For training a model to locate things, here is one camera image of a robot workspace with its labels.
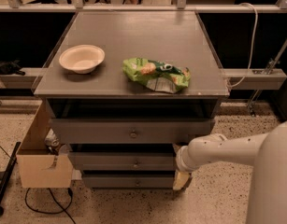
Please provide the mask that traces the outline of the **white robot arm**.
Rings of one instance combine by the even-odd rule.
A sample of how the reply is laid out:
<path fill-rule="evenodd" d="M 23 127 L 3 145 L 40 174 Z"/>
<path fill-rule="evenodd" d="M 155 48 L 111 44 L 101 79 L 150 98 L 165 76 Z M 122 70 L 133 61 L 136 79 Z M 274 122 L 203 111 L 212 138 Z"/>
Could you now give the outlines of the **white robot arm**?
<path fill-rule="evenodd" d="M 174 190 L 203 165 L 226 161 L 253 168 L 246 224 L 287 224 L 287 121 L 269 133 L 228 139 L 220 133 L 174 145 Z"/>

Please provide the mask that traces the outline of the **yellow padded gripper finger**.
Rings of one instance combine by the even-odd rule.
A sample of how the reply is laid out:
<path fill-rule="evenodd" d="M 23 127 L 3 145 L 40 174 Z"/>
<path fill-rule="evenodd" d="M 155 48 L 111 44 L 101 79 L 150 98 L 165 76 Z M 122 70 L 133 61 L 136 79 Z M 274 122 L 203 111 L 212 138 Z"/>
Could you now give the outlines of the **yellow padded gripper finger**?
<path fill-rule="evenodd" d="M 192 176 L 190 173 L 177 170 L 174 176 L 173 190 L 182 190 L 186 188 L 189 185 L 191 179 Z"/>

